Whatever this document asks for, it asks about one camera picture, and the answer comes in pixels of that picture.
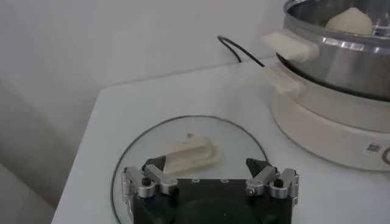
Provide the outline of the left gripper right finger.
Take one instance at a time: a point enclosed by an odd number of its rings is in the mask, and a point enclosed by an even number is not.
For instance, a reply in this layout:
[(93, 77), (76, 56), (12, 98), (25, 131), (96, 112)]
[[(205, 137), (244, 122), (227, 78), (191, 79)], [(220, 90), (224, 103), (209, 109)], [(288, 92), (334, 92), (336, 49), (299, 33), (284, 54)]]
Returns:
[(280, 173), (267, 161), (252, 158), (246, 159), (246, 166), (252, 175), (252, 178), (246, 180), (246, 194), (248, 196), (260, 196), (268, 190), (272, 198), (298, 199), (299, 174), (296, 170), (286, 168)]

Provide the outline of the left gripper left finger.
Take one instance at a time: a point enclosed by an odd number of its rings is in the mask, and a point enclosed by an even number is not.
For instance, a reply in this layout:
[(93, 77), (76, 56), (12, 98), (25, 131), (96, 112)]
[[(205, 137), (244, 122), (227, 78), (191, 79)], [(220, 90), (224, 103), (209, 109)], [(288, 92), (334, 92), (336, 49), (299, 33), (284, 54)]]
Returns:
[(178, 180), (163, 173), (166, 156), (148, 159), (141, 169), (125, 167), (121, 174), (122, 199), (130, 200), (134, 195), (140, 198), (154, 197), (158, 192), (172, 195)]

